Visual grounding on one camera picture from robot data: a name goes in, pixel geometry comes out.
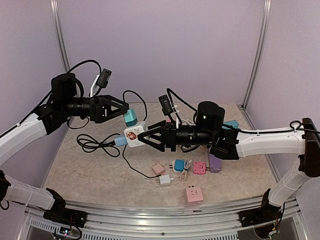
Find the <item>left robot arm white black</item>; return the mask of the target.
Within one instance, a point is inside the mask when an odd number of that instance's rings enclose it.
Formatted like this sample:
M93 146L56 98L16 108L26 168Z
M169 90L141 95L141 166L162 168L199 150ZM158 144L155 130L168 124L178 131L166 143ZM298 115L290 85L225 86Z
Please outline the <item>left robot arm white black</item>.
M101 95L107 87L111 71L100 68L89 96L85 96L82 83L73 73L75 68L86 64L82 61L51 80L51 90L20 122L0 135L0 163L3 165L12 156L29 144L48 136L72 117L87 119L102 124L125 114L129 105L111 95ZM0 199L39 208L49 212L63 223L70 218L66 201L54 190L43 189L20 182L0 173Z

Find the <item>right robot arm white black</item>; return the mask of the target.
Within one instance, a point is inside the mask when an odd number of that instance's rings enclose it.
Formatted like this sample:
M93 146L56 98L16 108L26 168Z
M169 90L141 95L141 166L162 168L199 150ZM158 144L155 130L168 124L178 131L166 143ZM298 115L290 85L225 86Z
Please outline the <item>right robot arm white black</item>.
M320 176L320 133L310 118L294 120L283 128L241 130L224 124L225 109L212 101L200 102L193 111L193 125L163 120L140 133L138 140L161 152L174 152L177 146L209 146L210 153L221 160L272 154L298 156L276 186L264 193L255 212L260 222L279 212L308 180Z

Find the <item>pink socket adapter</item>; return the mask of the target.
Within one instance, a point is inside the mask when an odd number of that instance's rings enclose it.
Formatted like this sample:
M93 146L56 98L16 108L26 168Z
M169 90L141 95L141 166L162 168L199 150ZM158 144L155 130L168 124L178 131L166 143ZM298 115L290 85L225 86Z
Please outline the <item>pink socket adapter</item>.
M192 172L195 175L205 175L207 171L207 164L205 161L195 161L193 163Z

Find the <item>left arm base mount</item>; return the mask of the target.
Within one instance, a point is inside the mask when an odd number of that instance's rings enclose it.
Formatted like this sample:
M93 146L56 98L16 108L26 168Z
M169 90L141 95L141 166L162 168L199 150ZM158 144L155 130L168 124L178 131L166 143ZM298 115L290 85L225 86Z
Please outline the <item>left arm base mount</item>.
M88 213L82 210L70 209L66 207L66 201L53 189L46 188L54 199L54 203L49 210L45 210L43 217L47 220L83 228Z

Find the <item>pink charger plug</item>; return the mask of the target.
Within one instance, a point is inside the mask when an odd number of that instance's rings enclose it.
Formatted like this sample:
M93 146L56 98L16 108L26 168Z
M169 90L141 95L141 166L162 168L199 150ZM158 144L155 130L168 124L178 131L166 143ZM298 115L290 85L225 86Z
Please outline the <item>pink charger plug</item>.
M158 175L161 176L162 174L164 174L166 172L165 168L160 163L154 164L152 166L152 171L156 176L158 176Z

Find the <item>pink cube socket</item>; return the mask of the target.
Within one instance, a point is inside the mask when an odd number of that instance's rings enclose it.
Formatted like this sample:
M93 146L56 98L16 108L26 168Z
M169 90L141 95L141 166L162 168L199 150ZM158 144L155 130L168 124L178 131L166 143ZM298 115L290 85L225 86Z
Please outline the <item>pink cube socket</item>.
M204 201L202 190L199 186L189 186L184 190L184 199L187 207L200 205Z

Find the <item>light blue charger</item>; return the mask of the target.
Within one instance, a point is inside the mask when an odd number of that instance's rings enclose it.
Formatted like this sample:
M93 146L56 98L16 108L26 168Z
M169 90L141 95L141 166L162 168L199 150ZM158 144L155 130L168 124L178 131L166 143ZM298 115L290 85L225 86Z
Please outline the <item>light blue charger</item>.
M114 143L116 147L122 147L127 145L127 139L124 135L119 135L114 139Z

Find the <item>teal usb charger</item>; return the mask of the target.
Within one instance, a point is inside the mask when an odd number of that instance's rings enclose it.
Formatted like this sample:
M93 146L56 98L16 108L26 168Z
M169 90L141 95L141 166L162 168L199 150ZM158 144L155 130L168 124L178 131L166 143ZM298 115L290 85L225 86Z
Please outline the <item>teal usb charger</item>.
M123 115L123 118L127 127L134 126L138 123L136 112L133 108L129 108L127 112Z

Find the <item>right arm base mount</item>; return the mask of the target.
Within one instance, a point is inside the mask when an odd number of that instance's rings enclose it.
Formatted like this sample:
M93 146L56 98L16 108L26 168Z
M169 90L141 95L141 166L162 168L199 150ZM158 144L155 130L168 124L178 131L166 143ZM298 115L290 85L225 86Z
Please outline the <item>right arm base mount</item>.
M242 227L248 227L253 225L259 225L262 223L280 220L282 218L282 212L280 206L273 206L269 202L269 188L262 197L260 207L242 210L238 213L239 220Z

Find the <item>blue plug adapter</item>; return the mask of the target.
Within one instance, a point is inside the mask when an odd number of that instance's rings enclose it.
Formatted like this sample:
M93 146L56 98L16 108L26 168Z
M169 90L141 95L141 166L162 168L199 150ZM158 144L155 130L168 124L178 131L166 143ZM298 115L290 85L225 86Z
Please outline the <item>blue plug adapter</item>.
M180 174L185 169L185 160L184 159L175 159L169 165L169 168L173 171L174 174Z

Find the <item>white cube socket adapter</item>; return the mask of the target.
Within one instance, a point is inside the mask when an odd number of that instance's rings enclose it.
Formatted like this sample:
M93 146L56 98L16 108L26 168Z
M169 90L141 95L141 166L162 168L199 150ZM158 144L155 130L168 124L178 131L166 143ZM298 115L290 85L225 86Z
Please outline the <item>white cube socket adapter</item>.
M137 124L127 127L124 130L124 136L129 148L136 148L145 145L144 142L138 139L138 135L148 130L147 122L140 121Z

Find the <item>white usb charger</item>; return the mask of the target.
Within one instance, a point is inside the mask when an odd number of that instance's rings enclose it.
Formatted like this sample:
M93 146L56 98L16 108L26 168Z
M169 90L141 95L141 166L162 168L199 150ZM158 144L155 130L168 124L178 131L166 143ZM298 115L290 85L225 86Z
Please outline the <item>white usb charger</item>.
M170 186L172 181L174 180L169 174L160 175L156 178L155 183L160 187Z

